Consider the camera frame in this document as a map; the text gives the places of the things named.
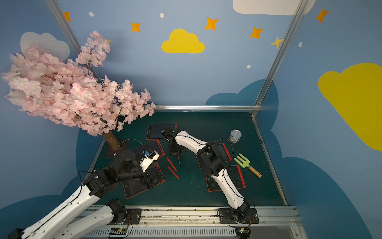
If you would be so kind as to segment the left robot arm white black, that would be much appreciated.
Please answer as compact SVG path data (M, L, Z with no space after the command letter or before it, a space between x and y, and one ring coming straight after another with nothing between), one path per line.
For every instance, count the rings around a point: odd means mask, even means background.
M113 162L92 172L81 186L53 211L26 229L14 229L9 239L79 239L109 223L130 223L127 208L118 199L109 201L96 212L74 221L92 204L118 188L120 182L139 180L147 188L154 187L157 177L147 172L160 157L149 149L136 155L130 150L116 153Z

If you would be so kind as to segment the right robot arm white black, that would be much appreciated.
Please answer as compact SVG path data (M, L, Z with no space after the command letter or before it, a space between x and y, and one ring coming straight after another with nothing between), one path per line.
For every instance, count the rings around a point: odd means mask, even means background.
M248 223L251 219L250 204L230 179L217 146L214 143L199 140L185 130L166 128L162 130L162 134L169 142L171 155L180 155L186 149L195 153L201 169L219 185L224 193L230 206L230 218L239 223Z

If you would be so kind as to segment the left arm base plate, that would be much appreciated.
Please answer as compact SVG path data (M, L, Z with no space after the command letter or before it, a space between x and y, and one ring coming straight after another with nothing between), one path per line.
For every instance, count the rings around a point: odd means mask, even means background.
M139 225L142 215L142 209L140 208L127 208L122 213L122 218L120 222L118 222L121 225Z

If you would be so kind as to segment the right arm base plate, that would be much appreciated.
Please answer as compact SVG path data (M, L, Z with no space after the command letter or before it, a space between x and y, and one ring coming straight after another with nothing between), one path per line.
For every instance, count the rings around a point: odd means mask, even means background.
M250 208L248 212L241 215L231 208L220 208L217 211L221 224L259 224L259 215L255 208Z

